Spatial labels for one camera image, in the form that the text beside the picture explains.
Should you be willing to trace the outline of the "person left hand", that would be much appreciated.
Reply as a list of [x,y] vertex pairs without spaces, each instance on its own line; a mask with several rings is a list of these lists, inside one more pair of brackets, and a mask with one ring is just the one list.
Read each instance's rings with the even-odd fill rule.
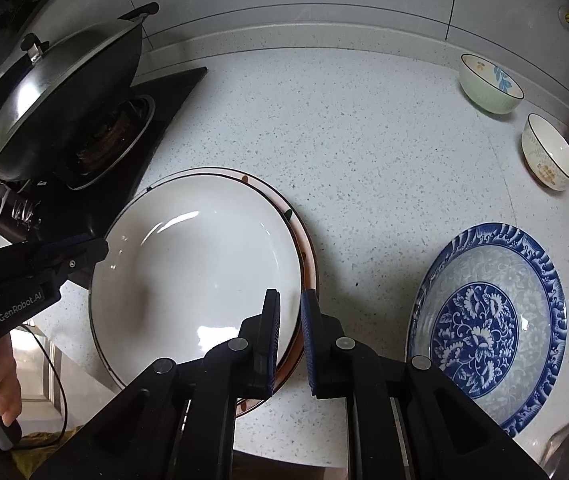
[[22,413],[21,386],[16,374],[11,335],[0,338],[0,417],[11,426]]

